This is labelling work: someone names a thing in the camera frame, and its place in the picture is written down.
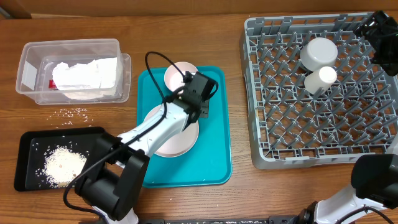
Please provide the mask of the pink plastic bowl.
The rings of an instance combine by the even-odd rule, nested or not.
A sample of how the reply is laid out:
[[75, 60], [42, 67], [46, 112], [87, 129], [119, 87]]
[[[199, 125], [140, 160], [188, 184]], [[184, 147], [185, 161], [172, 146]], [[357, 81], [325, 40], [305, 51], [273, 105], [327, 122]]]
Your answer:
[[[185, 74], [185, 72], [190, 72], [194, 75], [198, 71], [196, 66], [189, 62], [176, 62], [175, 65], [180, 69], [183, 74]], [[173, 65], [169, 66], [166, 69], [164, 82], [166, 87], [170, 91], [175, 91], [178, 87], [184, 86], [181, 73]]]

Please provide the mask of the pink round plate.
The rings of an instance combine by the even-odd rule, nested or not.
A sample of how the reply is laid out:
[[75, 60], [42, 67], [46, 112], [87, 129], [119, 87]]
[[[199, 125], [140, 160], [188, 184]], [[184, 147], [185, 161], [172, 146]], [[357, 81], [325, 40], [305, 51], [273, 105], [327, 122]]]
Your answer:
[[174, 103], [166, 103], [166, 117], [145, 136], [149, 157], [177, 157], [188, 152], [196, 143], [199, 123], [188, 124], [188, 114]]

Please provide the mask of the grey plastic bowl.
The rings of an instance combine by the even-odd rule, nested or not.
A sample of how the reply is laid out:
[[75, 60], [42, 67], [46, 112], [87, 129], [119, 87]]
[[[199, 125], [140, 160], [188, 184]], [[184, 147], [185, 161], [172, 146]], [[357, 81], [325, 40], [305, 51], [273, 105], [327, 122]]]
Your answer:
[[337, 46], [330, 39], [323, 37], [311, 40], [300, 51], [302, 65], [312, 72], [322, 67], [333, 67], [337, 56]]

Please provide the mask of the white plastic cup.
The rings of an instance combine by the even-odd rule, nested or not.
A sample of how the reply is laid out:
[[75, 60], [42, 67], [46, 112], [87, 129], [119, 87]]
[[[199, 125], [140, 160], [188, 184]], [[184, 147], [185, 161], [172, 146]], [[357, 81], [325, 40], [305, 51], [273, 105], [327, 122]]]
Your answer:
[[322, 67], [307, 75], [304, 80], [305, 89], [315, 94], [320, 88], [326, 91], [337, 79], [337, 73], [332, 67]]

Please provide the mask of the white napkin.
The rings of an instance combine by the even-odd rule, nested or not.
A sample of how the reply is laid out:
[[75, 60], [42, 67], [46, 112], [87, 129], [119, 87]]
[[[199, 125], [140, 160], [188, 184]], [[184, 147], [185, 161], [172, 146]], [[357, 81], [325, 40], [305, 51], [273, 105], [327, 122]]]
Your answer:
[[88, 66], [92, 75], [92, 88], [111, 88], [115, 85], [118, 66], [116, 57], [93, 60]]
[[72, 67], [67, 63], [59, 63], [52, 71], [52, 80], [57, 89], [62, 91], [96, 89], [101, 85], [101, 76], [94, 61]]

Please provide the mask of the red snack wrapper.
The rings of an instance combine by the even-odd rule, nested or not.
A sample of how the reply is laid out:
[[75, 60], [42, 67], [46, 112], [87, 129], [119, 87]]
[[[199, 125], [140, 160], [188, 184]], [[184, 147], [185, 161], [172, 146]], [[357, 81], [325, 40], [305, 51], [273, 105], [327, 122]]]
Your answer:
[[50, 90], [56, 90], [57, 86], [53, 80], [49, 80], [49, 89]]

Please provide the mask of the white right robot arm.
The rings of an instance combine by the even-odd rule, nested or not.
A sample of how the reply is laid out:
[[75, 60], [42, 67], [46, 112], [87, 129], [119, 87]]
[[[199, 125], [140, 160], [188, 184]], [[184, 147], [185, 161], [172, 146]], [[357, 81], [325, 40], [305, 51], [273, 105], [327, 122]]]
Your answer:
[[[354, 34], [376, 51], [371, 63], [390, 77], [397, 76], [397, 22], [383, 11], [374, 12]], [[387, 154], [361, 156], [354, 164], [351, 183], [332, 197], [313, 202], [289, 223], [353, 223], [374, 212], [392, 223], [385, 209], [397, 207], [397, 136]]]

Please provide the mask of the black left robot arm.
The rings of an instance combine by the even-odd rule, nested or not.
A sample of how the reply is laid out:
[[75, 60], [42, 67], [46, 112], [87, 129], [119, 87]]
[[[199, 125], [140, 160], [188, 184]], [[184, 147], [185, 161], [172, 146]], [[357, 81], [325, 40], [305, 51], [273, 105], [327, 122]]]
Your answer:
[[162, 99], [155, 115], [123, 135], [104, 133], [70, 186], [96, 214], [98, 223], [121, 221], [139, 197], [150, 157], [171, 137], [208, 116], [218, 82], [187, 72], [183, 86]]

